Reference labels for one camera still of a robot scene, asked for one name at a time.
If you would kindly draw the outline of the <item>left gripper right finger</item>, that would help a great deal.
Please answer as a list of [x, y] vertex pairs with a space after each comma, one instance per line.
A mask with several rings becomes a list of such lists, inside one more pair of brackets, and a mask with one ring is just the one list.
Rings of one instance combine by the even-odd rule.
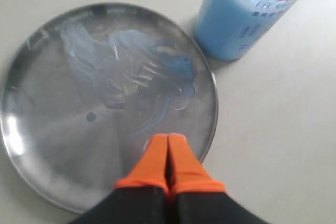
[[265, 223], [229, 197], [223, 183], [195, 157], [184, 135], [172, 133], [168, 139], [171, 198], [179, 223]]

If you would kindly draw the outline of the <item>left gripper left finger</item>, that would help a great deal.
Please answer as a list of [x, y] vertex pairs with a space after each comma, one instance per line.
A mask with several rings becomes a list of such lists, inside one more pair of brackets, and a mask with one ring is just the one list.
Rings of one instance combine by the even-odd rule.
[[166, 134], [153, 135], [141, 159], [115, 183], [113, 192], [71, 223], [166, 223], [167, 141]]

